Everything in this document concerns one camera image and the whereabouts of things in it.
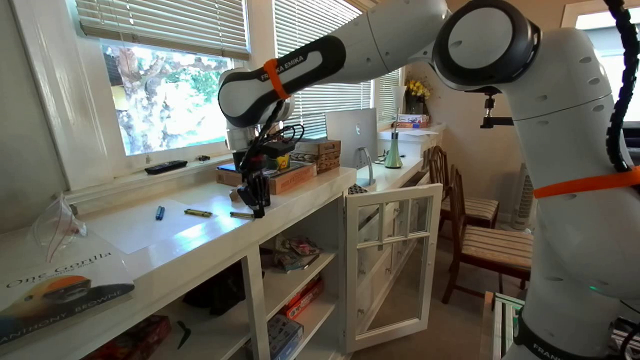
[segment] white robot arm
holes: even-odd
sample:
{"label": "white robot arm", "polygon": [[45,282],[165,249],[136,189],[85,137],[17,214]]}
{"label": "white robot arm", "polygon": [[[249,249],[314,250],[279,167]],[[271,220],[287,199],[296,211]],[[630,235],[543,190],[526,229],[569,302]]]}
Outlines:
{"label": "white robot arm", "polygon": [[[524,323],[509,358],[607,358],[621,301],[640,298],[640,199],[630,189],[637,172],[612,177],[621,170],[605,147],[612,90],[580,33],[543,37],[502,0],[474,0],[454,14],[444,0],[386,0],[261,71],[229,75],[220,108],[231,125],[254,126],[296,90],[371,81],[419,60],[453,89],[506,95],[545,196]],[[625,144],[617,147],[632,164]]]}

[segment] chair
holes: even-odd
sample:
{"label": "chair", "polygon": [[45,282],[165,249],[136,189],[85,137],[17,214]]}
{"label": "chair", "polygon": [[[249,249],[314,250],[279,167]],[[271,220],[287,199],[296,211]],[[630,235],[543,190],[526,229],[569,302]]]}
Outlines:
{"label": "chair", "polygon": [[[443,185],[441,218],[444,222],[444,220],[451,218],[451,206],[446,202],[446,199],[451,194],[446,152],[441,147],[429,148],[425,152],[425,164],[429,169],[430,183],[441,183]],[[494,200],[494,199],[468,199],[465,202],[467,202],[465,209],[467,209],[467,222],[468,225],[497,229],[498,211],[501,211],[501,202],[498,200]]]}
{"label": "chair", "polygon": [[467,225],[463,175],[457,167],[451,167],[451,209],[454,258],[443,302],[448,304],[454,290],[483,297],[479,290],[457,285],[463,264],[498,273],[501,293],[502,274],[520,279],[524,289],[532,266],[532,235]]}

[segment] window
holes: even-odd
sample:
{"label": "window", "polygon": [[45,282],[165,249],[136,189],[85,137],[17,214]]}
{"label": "window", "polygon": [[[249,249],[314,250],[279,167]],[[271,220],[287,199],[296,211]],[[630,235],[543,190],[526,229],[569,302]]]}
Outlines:
{"label": "window", "polygon": [[[360,12],[343,0],[275,0],[276,56],[304,46],[357,19]],[[371,83],[319,84],[293,97],[293,121],[304,125],[306,139],[324,139],[324,112],[373,107]]]}
{"label": "window", "polygon": [[[225,71],[243,67],[238,58],[249,58],[243,0],[79,0],[79,12],[73,4],[14,0],[70,190],[105,187],[175,158],[229,155],[217,84]],[[208,22],[217,26],[205,38],[225,37],[211,45],[189,37],[197,26],[186,22],[193,11],[212,14]],[[243,35],[220,31],[218,20],[229,17]],[[129,43],[82,37],[81,29]]]}
{"label": "window", "polygon": [[[640,0],[626,0],[630,8],[632,22],[640,22]],[[564,29],[578,29],[583,31],[594,45],[594,52],[608,75],[614,99],[622,87],[622,45],[621,35],[614,26],[614,19],[610,17],[605,2],[577,2],[567,4],[562,17]],[[640,99],[639,93],[634,95],[632,105],[629,107],[625,126],[640,126]]]}

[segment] window blind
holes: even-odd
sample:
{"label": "window blind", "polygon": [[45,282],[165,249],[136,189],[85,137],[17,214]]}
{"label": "window blind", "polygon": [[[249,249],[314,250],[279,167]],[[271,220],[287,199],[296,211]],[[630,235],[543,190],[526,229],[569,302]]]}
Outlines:
{"label": "window blind", "polygon": [[[275,0],[276,56],[284,56],[357,19],[343,0]],[[291,121],[304,125],[304,139],[324,139],[324,112],[371,108],[371,83],[319,84],[293,97]]]}
{"label": "window blind", "polygon": [[245,0],[77,0],[86,37],[249,58]]}

